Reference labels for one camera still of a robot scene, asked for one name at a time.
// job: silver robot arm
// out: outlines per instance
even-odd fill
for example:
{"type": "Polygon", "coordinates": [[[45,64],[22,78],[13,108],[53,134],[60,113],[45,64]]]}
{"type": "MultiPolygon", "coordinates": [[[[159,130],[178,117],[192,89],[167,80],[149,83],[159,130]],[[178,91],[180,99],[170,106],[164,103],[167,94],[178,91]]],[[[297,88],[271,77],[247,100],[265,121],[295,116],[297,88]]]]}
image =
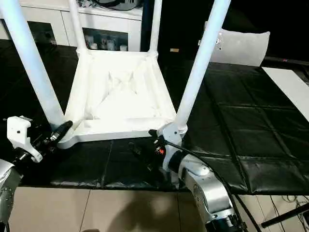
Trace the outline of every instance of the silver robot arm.
{"type": "Polygon", "coordinates": [[[149,133],[156,137],[156,152],[164,154],[163,169],[176,173],[193,194],[207,231],[247,231],[227,184],[193,152],[184,151],[177,126],[170,123],[149,133]]]}
{"type": "Polygon", "coordinates": [[[8,223],[14,203],[14,193],[22,175],[14,165],[0,159],[0,223],[2,230],[8,223]]]}

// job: black cable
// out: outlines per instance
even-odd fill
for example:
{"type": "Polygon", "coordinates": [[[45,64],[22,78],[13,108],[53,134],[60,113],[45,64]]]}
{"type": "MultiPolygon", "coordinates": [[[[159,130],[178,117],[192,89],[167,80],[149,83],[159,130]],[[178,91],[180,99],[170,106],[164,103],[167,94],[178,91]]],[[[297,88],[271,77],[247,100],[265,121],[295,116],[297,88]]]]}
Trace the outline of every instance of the black cable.
{"type": "MultiPolygon", "coordinates": [[[[296,200],[296,208],[300,207],[301,203],[308,203],[308,202],[299,202],[298,200],[296,200]]],[[[302,224],[304,231],[307,232],[307,230],[309,230],[309,228],[305,225],[305,220],[304,220],[303,214],[297,215],[297,217],[298,217],[298,220],[300,221],[300,223],[302,224]]]]}
{"type": "MultiPolygon", "coordinates": [[[[276,207],[274,201],[272,200],[272,196],[270,196],[270,199],[271,199],[272,205],[274,206],[275,214],[278,214],[278,216],[279,216],[279,215],[280,215],[280,214],[279,214],[279,211],[278,211],[278,209],[277,209],[277,207],[276,207]]],[[[284,229],[284,227],[283,227],[282,221],[280,222],[280,224],[281,224],[281,226],[282,226],[283,231],[286,232],[285,229],[284,229]]]]}
{"type": "Polygon", "coordinates": [[[304,196],[304,195],[303,195],[303,197],[306,198],[306,200],[309,202],[309,198],[308,198],[308,197],[306,197],[306,196],[304,196]]]}
{"type": "Polygon", "coordinates": [[[260,227],[258,226],[258,224],[256,223],[254,217],[252,216],[252,214],[250,213],[249,209],[247,208],[247,206],[245,205],[245,203],[242,201],[242,199],[240,198],[239,195],[235,195],[236,199],[238,200],[238,202],[240,203],[241,207],[245,210],[246,214],[248,215],[248,217],[250,218],[252,224],[254,225],[255,229],[258,232],[261,232],[260,227]]]}
{"type": "Polygon", "coordinates": [[[293,202],[295,202],[296,200],[297,200],[297,196],[294,196],[294,199],[293,200],[290,200],[289,199],[289,195],[286,195],[286,199],[283,197],[283,196],[281,196],[281,198],[285,201],[285,202],[287,202],[287,203],[293,203],[293,202]]]}
{"type": "Polygon", "coordinates": [[[308,70],[303,66],[303,65],[300,65],[301,69],[303,70],[303,74],[305,75],[305,77],[308,79],[309,81],[309,72],[308,70]]]}
{"type": "Polygon", "coordinates": [[[186,149],[186,148],[184,148],[184,147],[182,147],[182,146],[173,144],[173,143],[171,143],[171,142],[169,142],[169,141],[166,141],[166,140],[164,140],[163,142],[164,142],[165,144],[167,144],[167,145],[170,145],[170,146],[173,146],[173,147],[175,147],[175,148],[178,148],[178,149],[180,149],[180,150],[182,150],[182,151],[185,151],[185,152],[189,153],[190,155],[192,155],[192,156],[198,158],[200,161],[202,161],[203,163],[205,163],[206,166],[209,167],[209,168],[213,171],[213,173],[216,175],[216,177],[222,182],[223,186],[225,187],[225,189],[226,189],[226,191],[227,191],[227,194],[228,194],[228,196],[229,196],[229,198],[230,198],[230,200],[231,200],[231,203],[232,203],[232,205],[233,205],[235,214],[236,214],[236,216],[237,216],[237,218],[238,218],[239,224],[242,225],[242,224],[243,224],[243,221],[242,221],[242,219],[241,219],[239,210],[237,209],[237,206],[236,206],[235,200],[234,200],[234,198],[233,198],[233,195],[232,195],[232,193],[231,193],[231,191],[230,191],[230,185],[221,177],[221,175],[220,175],[218,172],[216,172],[208,163],[206,163],[204,160],[202,160],[202,159],[201,159],[196,153],[194,153],[193,151],[190,151],[190,150],[188,150],[188,149],[186,149]]]}

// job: glass cabinet door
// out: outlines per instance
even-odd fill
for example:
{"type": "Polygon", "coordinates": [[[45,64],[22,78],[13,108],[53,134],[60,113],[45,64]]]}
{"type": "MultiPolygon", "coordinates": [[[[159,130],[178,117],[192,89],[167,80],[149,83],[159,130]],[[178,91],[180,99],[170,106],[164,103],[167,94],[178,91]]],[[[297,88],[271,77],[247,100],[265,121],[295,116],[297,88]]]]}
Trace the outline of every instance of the glass cabinet door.
{"type": "Polygon", "coordinates": [[[127,51],[128,33],[83,28],[86,45],[89,49],[127,51]]]}
{"type": "MultiPolygon", "coordinates": [[[[4,19],[0,19],[0,23],[4,27],[6,33],[5,37],[2,39],[11,40],[10,32],[5,24],[4,19]]],[[[39,23],[39,22],[28,21],[28,25],[32,33],[33,39],[36,43],[56,44],[56,39],[50,23],[39,23]]]]}
{"type": "MultiPolygon", "coordinates": [[[[60,11],[31,7],[22,7],[22,10],[36,42],[69,45],[60,11]]],[[[0,39],[10,39],[10,34],[1,15],[0,39]]]]}
{"type": "MultiPolygon", "coordinates": [[[[70,13],[62,12],[62,17],[70,46],[77,46],[70,13]]],[[[89,49],[140,51],[141,21],[83,13],[79,18],[89,49]]]]}

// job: black mat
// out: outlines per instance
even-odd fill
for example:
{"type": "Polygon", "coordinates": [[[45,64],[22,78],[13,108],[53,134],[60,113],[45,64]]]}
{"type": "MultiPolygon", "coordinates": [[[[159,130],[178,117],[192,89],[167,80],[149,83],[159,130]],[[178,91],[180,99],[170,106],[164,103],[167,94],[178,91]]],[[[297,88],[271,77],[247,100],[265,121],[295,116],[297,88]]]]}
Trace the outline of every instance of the black mat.
{"type": "MultiPolygon", "coordinates": [[[[65,110],[77,65],[75,48],[40,45],[39,51],[65,110]]],[[[44,121],[42,109],[11,42],[0,41],[1,118],[24,115],[44,121]]],[[[162,73],[175,107],[191,61],[170,61],[162,73]]],[[[211,64],[188,123],[185,145],[198,152],[242,194],[309,194],[309,123],[260,68],[211,64]]],[[[0,124],[1,158],[9,160],[6,122],[0,124]]],[[[23,185],[87,189],[175,190],[150,173],[128,142],[76,144],[45,159],[23,185]]]]}

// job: tile floor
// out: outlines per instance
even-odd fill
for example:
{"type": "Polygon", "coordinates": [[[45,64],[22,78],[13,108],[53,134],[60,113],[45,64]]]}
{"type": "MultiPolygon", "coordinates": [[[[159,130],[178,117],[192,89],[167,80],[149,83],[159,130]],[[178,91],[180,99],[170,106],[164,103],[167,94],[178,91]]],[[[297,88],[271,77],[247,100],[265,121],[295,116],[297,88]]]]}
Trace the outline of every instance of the tile floor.
{"type": "MultiPolygon", "coordinates": [[[[275,216],[269,196],[241,196],[258,223],[275,216]]],[[[273,196],[280,214],[295,203],[273,196]]],[[[248,230],[254,232],[239,206],[248,230]]],[[[283,222],[286,232],[303,232],[297,217],[283,222]]],[[[204,232],[190,193],[24,188],[15,193],[11,232],[204,232]]],[[[263,232],[281,232],[273,225],[263,232]]]]}

